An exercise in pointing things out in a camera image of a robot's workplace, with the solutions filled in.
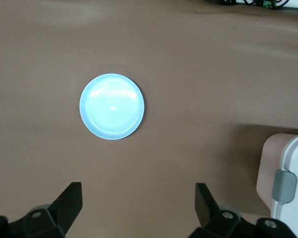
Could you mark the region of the brown table mat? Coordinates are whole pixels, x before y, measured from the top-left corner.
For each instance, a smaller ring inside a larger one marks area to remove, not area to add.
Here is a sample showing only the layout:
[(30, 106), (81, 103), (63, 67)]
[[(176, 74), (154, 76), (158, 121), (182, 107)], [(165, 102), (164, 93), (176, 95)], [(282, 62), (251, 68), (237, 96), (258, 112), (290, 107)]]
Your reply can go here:
[[(84, 87), (141, 89), (139, 128), (92, 134)], [(15, 221), (74, 181), (68, 238), (187, 238), (195, 184), (249, 222), (265, 140), (298, 134), (298, 11), (205, 0), (0, 0), (0, 215)]]

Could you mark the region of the light blue round plate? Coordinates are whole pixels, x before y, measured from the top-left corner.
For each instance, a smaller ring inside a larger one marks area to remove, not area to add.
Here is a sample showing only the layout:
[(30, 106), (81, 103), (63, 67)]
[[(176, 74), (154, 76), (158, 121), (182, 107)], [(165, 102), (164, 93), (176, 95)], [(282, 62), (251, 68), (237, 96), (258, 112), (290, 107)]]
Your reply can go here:
[(92, 79), (83, 89), (79, 112), (85, 127), (97, 137), (119, 140), (141, 125), (145, 100), (130, 78), (107, 73)]

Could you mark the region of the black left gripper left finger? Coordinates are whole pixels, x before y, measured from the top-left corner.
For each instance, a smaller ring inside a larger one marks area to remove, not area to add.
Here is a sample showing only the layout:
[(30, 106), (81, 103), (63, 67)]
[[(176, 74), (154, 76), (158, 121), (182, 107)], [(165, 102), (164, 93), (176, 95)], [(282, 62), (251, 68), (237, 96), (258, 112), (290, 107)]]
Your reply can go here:
[(38, 206), (15, 222), (0, 216), (0, 238), (66, 238), (82, 206), (81, 182), (72, 182), (52, 204)]

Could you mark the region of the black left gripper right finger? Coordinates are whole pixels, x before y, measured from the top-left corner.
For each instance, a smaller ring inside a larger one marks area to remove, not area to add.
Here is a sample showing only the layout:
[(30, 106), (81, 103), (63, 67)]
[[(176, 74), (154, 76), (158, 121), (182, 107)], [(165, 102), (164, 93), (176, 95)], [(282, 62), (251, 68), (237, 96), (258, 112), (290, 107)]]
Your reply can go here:
[(188, 238), (296, 238), (283, 222), (260, 218), (246, 221), (231, 207), (220, 207), (205, 183), (195, 185), (195, 211), (200, 223)]

